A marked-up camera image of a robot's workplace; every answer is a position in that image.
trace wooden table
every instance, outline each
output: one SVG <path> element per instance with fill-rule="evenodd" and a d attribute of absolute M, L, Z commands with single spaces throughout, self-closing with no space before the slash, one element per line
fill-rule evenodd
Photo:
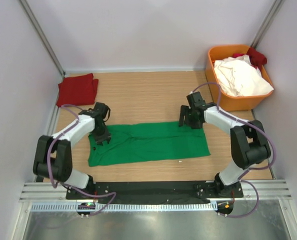
<path fill-rule="evenodd" d="M 99 79 L 96 100 L 111 108 L 108 125 L 178 121 L 180 106 L 187 105 L 186 96 L 206 77 L 203 71 L 95 73 Z M 212 97 L 207 86 L 200 89 L 206 102 Z M 85 109 L 93 105 L 82 106 Z M 252 120 L 251 111 L 234 115 Z M 71 113 L 61 110 L 56 131 L 74 120 Z M 193 181 L 213 180 L 231 161 L 230 137 L 217 127 L 204 124 L 210 156 L 181 160 L 125 163 L 110 166 L 88 166 L 88 136 L 72 149 L 73 167 L 93 176 L 95 181 Z M 253 170 L 245 179 L 272 179 L 269 169 Z"/>

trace folded green fabric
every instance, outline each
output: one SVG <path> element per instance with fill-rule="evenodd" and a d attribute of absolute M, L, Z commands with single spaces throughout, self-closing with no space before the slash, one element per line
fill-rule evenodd
<path fill-rule="evenodd" d="M 111 141 L 96 145 L 90 134 L 88 165 L 95 167 L 165 159 L 187 159 L 210 155 L 203 129 L 178 122 L 109 125 Z"/>

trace white cloth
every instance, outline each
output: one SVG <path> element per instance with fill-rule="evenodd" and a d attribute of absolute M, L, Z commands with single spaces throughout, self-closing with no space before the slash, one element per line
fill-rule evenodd
<path fill-rule="evenodd" d="M 251 66 L 248 55 L 216 60 L 214 70 L 224 93 L 233 97 L 266 95 L 273 87 Z"/>

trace light wood surface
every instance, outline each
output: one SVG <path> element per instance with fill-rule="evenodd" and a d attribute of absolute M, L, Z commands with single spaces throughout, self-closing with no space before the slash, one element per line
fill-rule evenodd
<path fill-rule="evenodd" d="M 99 79 L 96 100 L 111 108 L 108 125 L 178 121 L 180 106 L 188 104 L 186 96 L 206 82 L 203 71 L 95 73 L 94 78 Z M 212 101 L 207 86 L 200 92 L 206 102 Z M 253 119 L 251 111 L 235 111 L 233 114 Z M 69 112 L 60 110 L 56 131 L 73 120 Z M 213 125 L 205 123 L 203 128 L 210 156 L 89 167 L 90 144 L 85 136 L 72 149 L 73 167 L 92 175 L 95 181 L 213 180 L 216 173 L 231 161 L 230 137 Z M 245 179 L 272 179 L 272 176 L 268 169 L 253 170 Z"/>

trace stack of red cloth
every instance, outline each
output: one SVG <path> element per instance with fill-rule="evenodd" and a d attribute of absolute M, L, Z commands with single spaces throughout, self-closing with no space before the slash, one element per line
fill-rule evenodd
<path fill-rule="evenodd" d="M 259 70 L 262 70 L 262 65 L 268 63 L 268 59 L 260 52 L 256 51 L 253 47 L 250 47 L 246 53 L 249 55 L 250 63 Z M 233 58 L 237 58 L 245 55 L 244 53 L 234 53 Z"/>
<path fill-rule="evenodd" d="M 91 105 L 95 102 L 98 92 L 99 80 L 93 79 L 93 74 L 66 77 L 58 85 L 59 96 L 56 105 L 64 104 Z"/>

